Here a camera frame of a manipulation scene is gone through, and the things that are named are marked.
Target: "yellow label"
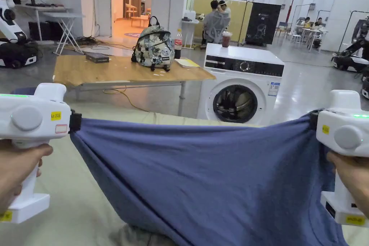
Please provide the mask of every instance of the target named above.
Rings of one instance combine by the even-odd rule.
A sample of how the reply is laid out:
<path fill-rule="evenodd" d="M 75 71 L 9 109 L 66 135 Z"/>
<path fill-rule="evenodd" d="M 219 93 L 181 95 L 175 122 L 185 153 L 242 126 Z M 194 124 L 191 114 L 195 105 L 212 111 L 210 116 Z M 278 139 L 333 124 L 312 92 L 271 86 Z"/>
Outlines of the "yellow label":
<path fill-rule="evenodd" d="M 323 125 L 322 132 L 326 135 L 329 135 L 329 126 Z"/>
<path fill-rule="evenodd" d="M 346 217 L 346 223 L 350 225 L 364 226 L 365 217 L 359 215 L 349 215 L 348 217 Z"/>
<path fill-rule="evenodd" d="M 0 214 L 0 222 L 11 222 L 13 217 L 13 213 L 11 211 L 6 211 L 3 214 Z"/>
<path fill-rule="evenodd" d="M 61 111 L 53 111 L 51 113 L 51 121 L 62 120 L 62 112 Z"/>

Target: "drink cup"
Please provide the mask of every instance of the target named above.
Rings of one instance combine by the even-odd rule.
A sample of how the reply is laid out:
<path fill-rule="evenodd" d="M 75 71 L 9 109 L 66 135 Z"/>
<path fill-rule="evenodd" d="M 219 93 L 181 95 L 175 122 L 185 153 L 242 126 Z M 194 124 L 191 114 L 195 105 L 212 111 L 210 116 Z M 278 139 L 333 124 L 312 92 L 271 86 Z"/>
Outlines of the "drink cup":
<path fill-rule="evenodd" d="M 231 41 L 232 33 L 230 32 L 223 32 L 223 39 L 222 39 L 222 46 L 229 47 Z"/>

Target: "notebook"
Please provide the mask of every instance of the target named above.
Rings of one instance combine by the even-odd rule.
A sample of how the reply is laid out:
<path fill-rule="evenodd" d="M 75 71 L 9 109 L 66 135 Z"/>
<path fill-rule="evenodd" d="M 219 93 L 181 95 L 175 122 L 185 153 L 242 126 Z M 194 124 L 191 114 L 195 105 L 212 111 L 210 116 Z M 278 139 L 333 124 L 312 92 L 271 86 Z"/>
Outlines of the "notebook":
<path fill-rule="evenodd" d="M 175 59 L 182 67 L 200 67 L 197 63 L 189 59 Z"/>

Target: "water bottle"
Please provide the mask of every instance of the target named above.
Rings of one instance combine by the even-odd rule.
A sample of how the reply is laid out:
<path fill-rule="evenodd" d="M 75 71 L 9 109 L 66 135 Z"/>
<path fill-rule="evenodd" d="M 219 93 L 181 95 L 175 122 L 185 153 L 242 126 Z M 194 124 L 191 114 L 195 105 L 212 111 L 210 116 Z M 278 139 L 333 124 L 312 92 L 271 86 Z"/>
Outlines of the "water bottle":
<path fill-rule="evenodd" d="M 178 29 L 178 34 L 174 40 L 174 59 L 181 59 L 182 49 L 182 29 Z"/>

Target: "washing machine control panel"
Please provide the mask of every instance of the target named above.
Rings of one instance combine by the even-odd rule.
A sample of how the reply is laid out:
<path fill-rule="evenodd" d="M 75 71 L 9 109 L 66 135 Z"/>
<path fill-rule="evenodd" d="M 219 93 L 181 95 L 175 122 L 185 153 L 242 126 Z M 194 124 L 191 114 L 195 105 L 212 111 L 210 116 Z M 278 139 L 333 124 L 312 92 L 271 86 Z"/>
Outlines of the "washing machine control panel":
<path fill-rule="evenodd" d="M 284 65 L 206 56 L 205 67 L 282 77 Z"/>

